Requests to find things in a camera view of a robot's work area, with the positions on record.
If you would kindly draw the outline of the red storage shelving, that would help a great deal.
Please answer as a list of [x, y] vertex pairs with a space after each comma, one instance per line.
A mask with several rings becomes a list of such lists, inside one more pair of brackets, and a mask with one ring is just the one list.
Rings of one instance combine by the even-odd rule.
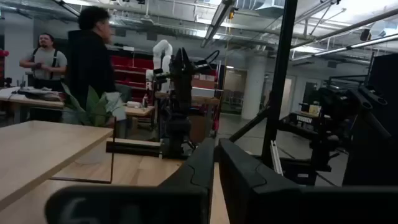
[[[141, 56], [135, 58], [135, 56], [135, 54], [132, 57], [111, 56], [116, 83], [132, 88], [132, 101], [141, 102], [143, 97], [147, 95], [152, 105], [153, 84], [149, 84], [149, 81], [146, 80], [146, 70], [154, 68], [153, 61], [147, 56], [145, 58]], [[217, 71], [210, 70], [205, 73], [196, 74], [193, 79], [209, 80], [216, 83], [217, 76]]]

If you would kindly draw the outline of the black panel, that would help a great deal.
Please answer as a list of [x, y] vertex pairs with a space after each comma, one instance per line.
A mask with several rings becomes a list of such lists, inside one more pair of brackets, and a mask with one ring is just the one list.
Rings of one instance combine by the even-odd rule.
[[371, 113], [390, 136], [357, 116], [342, 184], [398, 186], [398, 54], [375, 57], [368, 84], [387, 101]]

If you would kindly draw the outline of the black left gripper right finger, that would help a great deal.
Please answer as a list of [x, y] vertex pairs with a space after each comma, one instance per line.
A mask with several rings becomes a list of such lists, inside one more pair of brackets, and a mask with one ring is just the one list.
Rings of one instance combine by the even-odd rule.
[[229, 139], [219, 154], [230, 224], [398, 224], [398, 187], [305, 187]]

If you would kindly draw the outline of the long ceiling light fixture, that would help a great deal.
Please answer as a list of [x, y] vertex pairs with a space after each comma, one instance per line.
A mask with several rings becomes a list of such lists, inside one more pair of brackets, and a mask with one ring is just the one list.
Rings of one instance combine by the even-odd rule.
[[231, 9], [235, 5], [236, 0], [222, 0], [218, 5], [215, 14], [211, 20], [211, 23], [207, 29], [205, 37], [201, 43], [201, 48], [204, 48], [209, 41], [211, 41], [214, 35], [217, 33], [220, 25], [225, 20], [226, 16], [230, 13]]
[[390, 41], [393, 41], [393, 40], [398, 40], [398, 33], [392, 34], [392, 35], [388, 35], [388, 36], [385, 36], [385, 37], [380, 37], [380, 38], [373, 39], [373, 40], [368, 40], [368, 41], [361, 42], [361, 43], [358, 43], [358, 44], [349, 45], [349, 46], [342, 47], [342, 48], [339, 48], [339, 49], [326, 50], [326, 51], [315, 53], [315, 54], [304, 55], [302, 57], [292, 58], [291, 61], [298, 61], [298, 60], [303, 60], [303, 59], [312, 58], [312, 57], [320, 57], [320, 56], [323, 56], [323, 55], [340, 53], [340, 52], [344, 52], [344, 51], [347, 51], [347, 50], [358, 49], [358, 48], [361, 48], [361, 47], [368, 47], [368, 46], [372, 46], [372, 45], [382, 44], [382, 43], [390, 42]]

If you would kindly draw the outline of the green plant in white pot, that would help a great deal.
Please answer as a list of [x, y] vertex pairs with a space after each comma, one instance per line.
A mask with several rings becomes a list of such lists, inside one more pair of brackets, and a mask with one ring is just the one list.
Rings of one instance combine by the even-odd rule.
[[101, 96], [91, 87], [88, 87], [85, 104], [72, 95], [69, 87], [62, 83], [66, 93], [65, 112], [71, 113], [78, 124], [84, 126], [105, 127], [110, 120], [115, 123], [127, 118], [125, 105], [119, 92], [103, 93]]

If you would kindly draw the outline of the cardboard box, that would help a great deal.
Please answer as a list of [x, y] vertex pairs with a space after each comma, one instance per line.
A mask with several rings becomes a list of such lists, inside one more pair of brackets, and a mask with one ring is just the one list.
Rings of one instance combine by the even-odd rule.
[[214, 81], [209, 80], [200, 80], [200, 79], [193, 79], [192, 80], [192, 87], [196, 88], [207, 88], [207, 89], [214, 89], [216, 83]]

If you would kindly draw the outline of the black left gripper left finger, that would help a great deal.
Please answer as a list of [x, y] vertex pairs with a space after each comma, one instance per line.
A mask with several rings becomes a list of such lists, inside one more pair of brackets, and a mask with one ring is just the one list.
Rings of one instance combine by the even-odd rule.
[[215, 141], [206, 138], [158, 186], [71, 185], [45, 204], [48, 224], [209, 224]]

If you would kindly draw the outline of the person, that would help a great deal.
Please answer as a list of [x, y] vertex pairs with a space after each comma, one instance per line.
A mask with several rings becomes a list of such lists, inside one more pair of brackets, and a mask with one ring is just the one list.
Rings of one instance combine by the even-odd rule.
[[98, 96], [117, 92], [106, 47], [111, 40], [109, 19], [105, 9], [88, 6], [78, 16], [78, 29], [68, 32], [67, 85], [82, 108], [86, 108], [89, 88]]
[[67, 68], [67, 58], [53, 46], [54, 38], [44, 32], [39, 35], [39, 45], [20, 59], [19, 66], [30, 68], [33, 74], [33, 87], [63, 91], [61, 82]]

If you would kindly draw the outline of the white round column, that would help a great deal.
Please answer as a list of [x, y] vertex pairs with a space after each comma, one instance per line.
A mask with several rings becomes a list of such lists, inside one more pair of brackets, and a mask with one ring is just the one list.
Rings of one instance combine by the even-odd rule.
[[263, 94], [264, 77], [266, 73], [266, 58], [253, 56], [248, 60], [248, 74], [244, 89], [242, 119], [253, 119], [259, 112]]

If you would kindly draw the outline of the wooden work table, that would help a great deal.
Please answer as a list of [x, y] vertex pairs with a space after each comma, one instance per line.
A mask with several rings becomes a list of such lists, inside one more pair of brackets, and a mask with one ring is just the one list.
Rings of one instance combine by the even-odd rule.
[[125, 113], [127, 116], [133, 117], [144, 117], [151, 114], [154, 111], [154, 106], [148, 106], [146, 108], [133, 108], [133, 107], [125, 107]]
[[14, 93], [19, 87], [3, 88], [0, 90], [0, 101], [11, 102], [14, 110], [14, 123], [23, 123], [27, 119], [27, 111], [30, 107], [39, 108], [63, 108], [61, 101], [45, 101], [27, 98], [24, 95]]

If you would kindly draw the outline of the white box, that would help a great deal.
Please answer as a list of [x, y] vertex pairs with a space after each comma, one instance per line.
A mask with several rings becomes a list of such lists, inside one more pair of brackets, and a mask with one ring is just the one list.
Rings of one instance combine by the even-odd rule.
[[200, 96], [200, 97], [207, 97], [207, 98], [219, 98], [222, 93], [223, 93], [223, 90], [199, 88], [199, 87], [192, 88], [192, 96]]

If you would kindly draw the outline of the wooden shelf black metal frame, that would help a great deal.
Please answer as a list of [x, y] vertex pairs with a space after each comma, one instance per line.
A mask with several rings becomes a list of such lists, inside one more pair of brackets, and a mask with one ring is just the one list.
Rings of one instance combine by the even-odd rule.
[[0, 128], [0, 211], [104, 142], [111, 128], [27, 121]]

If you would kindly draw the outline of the white aluminium bracket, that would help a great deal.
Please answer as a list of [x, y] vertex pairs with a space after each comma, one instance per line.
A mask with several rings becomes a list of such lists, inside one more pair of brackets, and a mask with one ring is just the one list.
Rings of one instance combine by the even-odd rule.
[[277, 144], [274, 140], [271, 141], [271, 156], [272, 156], [272, 163], [273, 163], [273, 168], [276, 173], [279, 175], [283, 176], [283, 169], [282, 169], [282, 164], [280, 161], [280, 156], [279, 156], [279, 151], [277, 148]]

